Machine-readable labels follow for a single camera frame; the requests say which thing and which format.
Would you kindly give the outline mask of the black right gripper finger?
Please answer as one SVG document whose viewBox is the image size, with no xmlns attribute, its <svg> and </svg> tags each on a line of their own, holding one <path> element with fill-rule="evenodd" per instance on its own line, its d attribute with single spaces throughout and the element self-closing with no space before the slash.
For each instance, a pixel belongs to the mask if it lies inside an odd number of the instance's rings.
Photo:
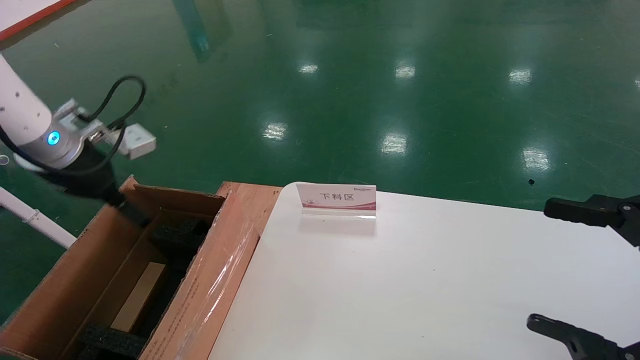
<svg viewBox="0 0 640 360">
<path fill-rule="evenodd" d="M 594 194 L 584 202 L 551 198 L 545 203 L 546 217 L 585 224 L 591 227 L 610 227 L 633 248 L 640 246 L 640 196 L 617 198 Z"/>
<path fill-rule="evenodd" d="M 599 333 L 543 315 L 530 315 L 526 327 L 564 344 L 573 360 L 638 360 L 640 342 L 621 347 Z"/>
</svg>

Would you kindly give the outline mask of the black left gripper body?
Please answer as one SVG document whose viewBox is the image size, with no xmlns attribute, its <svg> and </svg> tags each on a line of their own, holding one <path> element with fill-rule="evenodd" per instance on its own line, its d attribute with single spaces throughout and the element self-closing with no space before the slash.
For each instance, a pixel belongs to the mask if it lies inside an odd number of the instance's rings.
<svg viewBox="0 0 640 360">
<path fill-rule="evenodd" d="M 101 200 L 112 207 L 121 207 L 126 202 L 117 186 L 110 159 L 92 143 L 84 142 L 80 155 L 63 170 L 80 175 L 45 171 L 39 172 L 38 176 L 77 198 Z"/>
</svg>

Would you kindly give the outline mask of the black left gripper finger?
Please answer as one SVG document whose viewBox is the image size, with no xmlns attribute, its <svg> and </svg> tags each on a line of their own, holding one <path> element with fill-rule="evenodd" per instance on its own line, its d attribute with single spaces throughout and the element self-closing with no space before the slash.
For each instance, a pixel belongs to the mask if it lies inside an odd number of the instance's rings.
<svg viewBox="0 0 640 360">
<path fill-rule="evenodd" d="M 140 228 L 146 228 L 151 223 L 151 219 L 144 211 L 125 198 L 118 202 L 116 209 L 131 223 Z"/>
</svg>

